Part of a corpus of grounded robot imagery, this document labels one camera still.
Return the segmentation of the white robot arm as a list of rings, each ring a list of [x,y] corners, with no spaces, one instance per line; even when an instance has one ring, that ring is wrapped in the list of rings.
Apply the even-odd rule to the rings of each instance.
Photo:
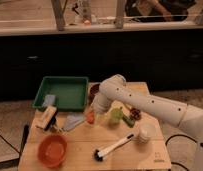
[[[137,108],[168,124],[178,127],[197,141],[191,171],[203,171],[203,109],[150,94],[142,94],[126,86],[126,79],[113,75],[100,83],[92,108],[95,113],[106,113],[114,101]]]

